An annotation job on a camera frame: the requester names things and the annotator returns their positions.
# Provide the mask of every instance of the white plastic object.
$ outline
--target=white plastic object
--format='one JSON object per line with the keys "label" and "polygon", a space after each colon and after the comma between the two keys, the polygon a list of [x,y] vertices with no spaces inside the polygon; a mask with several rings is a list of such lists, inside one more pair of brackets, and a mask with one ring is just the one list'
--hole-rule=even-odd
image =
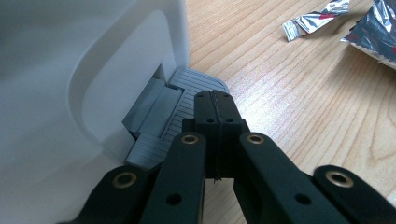
{"label": "white plastic object", "polygon": [[123,163],[139,93],[188,65],[184,5],[0,2],[0,223],[70,220]]}

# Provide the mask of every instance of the screw hole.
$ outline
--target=screw hole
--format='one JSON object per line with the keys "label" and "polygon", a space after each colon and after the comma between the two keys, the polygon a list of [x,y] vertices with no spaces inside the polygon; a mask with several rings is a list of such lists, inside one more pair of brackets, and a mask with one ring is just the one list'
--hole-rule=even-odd
{"label": "screw hole", "polygon": [[181,196],[179,194],[170,194],[166,197],[166,202],[169,205],[178,205],[181,203]]}
{"label": "screw hole", "polygon": [[306,196],[305,194],[296,194],[296,196],[294,196],[295,200],[303,205],[309,205],[311,204],[311,199]]}
{"label": "screw hole", "polygon": [[198,142],[198,137],[195,135],[185,135],[181,138],[181,142],[184,144],[195,144]]}
{"label": "screw hole", "polygon": [[113,186],[117,189],[126,189],[131,187],[136,181],[137,176],[132,172],[124,172],[113,178]]}
{"label": "screw hole", "polygon": [[259,136],[259,135],[257,135],[257,134],[251,134],[251,135],[249,135],[249,136],[247,137],[247,140],[248,140],[250,143],[253,143],[253,144],[262,144],[262,143],[264,143],[264,138],[262,138],[261,136]]}
{"label": "screw hole", "polygon": [[326,178],[331,183],[341,188],[352,188],[353,186],[353,180],[349,176],[338,171],[328,171],[326,173]]}

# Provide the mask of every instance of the wooden table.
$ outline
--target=wooden table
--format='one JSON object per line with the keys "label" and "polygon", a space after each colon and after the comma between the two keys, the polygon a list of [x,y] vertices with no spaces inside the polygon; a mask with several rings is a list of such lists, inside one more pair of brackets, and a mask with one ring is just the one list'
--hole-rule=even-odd
{"label": "wooden table", "polygon": [[[301,170],[343,166],[396,205],[396,72],[339,41],[372,0],[292,42],[281,28],[328,2],[187,0],[191,68],[224,80]],[[206,182],[204,223],[246,223],[233,181]]]}

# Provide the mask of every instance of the foil wrapper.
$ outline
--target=foil wrapper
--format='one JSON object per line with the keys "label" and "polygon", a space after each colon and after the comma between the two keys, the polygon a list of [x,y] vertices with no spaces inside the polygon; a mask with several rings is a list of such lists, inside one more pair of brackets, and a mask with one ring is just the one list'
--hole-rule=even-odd
{"label": "foil wrapper", "polygon": [[314,33],[317,29],[334,20],[336,17],[349,12],[349,0],[332,0],[320,12],[297,17],[282,24],[283,30],[289,41],[307,34]]}
{"label": "foil wrapper", "polygon": [[395,10],[395,0],[374,0],[368,13],[341,41],[396,69]]}

